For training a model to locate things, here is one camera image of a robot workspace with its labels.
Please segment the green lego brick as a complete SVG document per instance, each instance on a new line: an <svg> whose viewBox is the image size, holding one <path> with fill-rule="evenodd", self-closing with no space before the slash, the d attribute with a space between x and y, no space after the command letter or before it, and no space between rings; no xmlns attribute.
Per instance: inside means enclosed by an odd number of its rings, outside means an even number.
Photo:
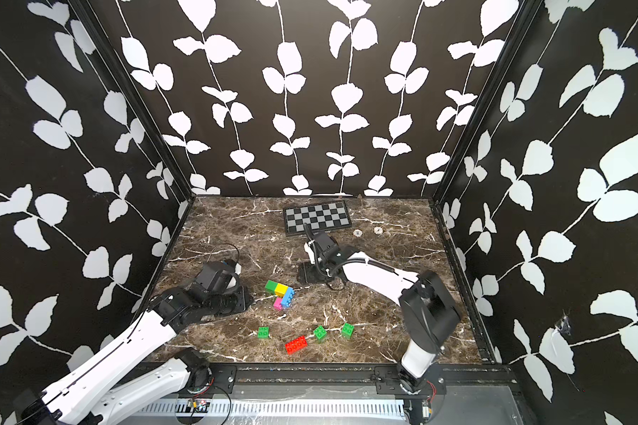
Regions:
<svg viewBox="0 0 638 425"><path fill-rule="evenodd" d="M269 338L269 328L268 327L259 327L258 332L257 332L257 336L260 339Z"/></svg>
<svg viewBox="0 0 638 425"><path fill-rule="evenodd" d="M327 331L323 326L318 326L313 330L313 336L317 342L322 342L327 338Z"/></svg>
<svg viewBox="0 0 638 425"><path fill-rule="evenodd" d="M340 330L341 336L346 339L352 338L354 334L354 325L350 323L344 323Z"/></svg>
<svg viewBox="0 0 638 425"><path fill-rule="evenodd" d="M266 285L265 285L265 290L267 290L267 292L271 293L271 294L276 294L276 287L278 286L278 283L274 282L274 281L267 281Z"/></svg>

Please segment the black grey checkerboard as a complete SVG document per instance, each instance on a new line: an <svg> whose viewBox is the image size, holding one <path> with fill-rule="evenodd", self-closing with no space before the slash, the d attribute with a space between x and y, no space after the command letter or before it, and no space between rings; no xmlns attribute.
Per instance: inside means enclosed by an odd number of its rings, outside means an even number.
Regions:
<svg viewBox="0 0 638 425"><path fill-rule="evenodd" d="M307 228L317 233L352 227L350 213L344 200L285 208L283 219L285 234L288 236L305 235Z"/></svg>

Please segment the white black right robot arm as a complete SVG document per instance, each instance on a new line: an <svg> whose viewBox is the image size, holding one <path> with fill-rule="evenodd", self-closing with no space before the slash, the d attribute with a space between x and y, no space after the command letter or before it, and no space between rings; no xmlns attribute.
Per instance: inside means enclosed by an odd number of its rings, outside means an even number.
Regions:
<svg viewBox="0 0 638 425"><path fill-rule="evenodd" d="M408 348L397 366L402 389L413 393L424 382L438 379L432 365L462 320L441 278L431 270L415 273L389 266L351 245L339 245L323 231L307 229L306 236L308 261L300 265L298 279L327 286L335 280L355 283L395 302L409 334Z"/></svg>

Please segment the pink lego brick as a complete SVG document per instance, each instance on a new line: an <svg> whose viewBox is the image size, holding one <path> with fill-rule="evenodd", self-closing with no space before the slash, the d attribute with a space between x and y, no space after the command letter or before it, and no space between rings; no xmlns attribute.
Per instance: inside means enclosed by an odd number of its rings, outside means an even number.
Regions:
<svg viewBox="0 0 638 425"><path fill-rule="evenodd" d="M274 308L278 311L283 311L284 306L283 306L283 299L281 299L281 297L277 297L275 302L274 302Z"/></svg>

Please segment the red lego brick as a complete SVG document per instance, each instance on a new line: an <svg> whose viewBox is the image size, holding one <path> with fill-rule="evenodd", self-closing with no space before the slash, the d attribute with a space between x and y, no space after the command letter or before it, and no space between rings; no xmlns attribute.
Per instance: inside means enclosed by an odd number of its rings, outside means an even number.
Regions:
<svg viewBox="0 0 638 425"><path fill-rule="evenodd" d="M285 350L289 355L291 355L299 352L299 350L306 348L307 346L308 342L306 338L304 336L299 336L298 338L295 338L294 340L286 343Z"/></svg>

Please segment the black front frame rail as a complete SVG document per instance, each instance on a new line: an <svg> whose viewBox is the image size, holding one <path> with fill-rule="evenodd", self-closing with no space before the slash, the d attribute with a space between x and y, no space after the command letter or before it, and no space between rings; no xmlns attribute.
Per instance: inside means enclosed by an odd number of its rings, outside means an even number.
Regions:
<svg viewBox="0 0 638 425"><path fill-rule="evenodd" d="M507 387L520 393L507 366L434 364L424 377L411 381L395 364L370 363L212 363L214 382L232 392L245 385L366 385L379 395L410 398L445 394L451 387Z"/></svg>

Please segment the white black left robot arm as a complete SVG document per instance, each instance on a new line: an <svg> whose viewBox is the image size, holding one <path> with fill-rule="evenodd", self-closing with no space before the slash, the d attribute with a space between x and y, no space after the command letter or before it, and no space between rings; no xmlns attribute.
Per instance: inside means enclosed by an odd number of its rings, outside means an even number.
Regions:
<svg viewBox="0 0 638 425"><path fill-rule="evenodd" d="M170 393L205 393L216 379L209 362L192 348L127 383L122 380L150 353L205 317L244 313L253 297L240 272L237 260L206 262L186 285L155 296L99 353L39 393L19 395L17 423L117 424Z"/></svg>

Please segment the blue lego brick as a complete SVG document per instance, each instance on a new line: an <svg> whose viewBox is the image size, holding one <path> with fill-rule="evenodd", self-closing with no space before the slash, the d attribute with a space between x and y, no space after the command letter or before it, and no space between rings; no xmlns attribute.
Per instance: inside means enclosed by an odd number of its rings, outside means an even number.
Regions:
<svg viewBox="0 0 638 425"><path fill-rule="evenodd" d="M287 309L292 304L295 291L293 288L288 288L282 297L281 306L283 309Z"/></svg>

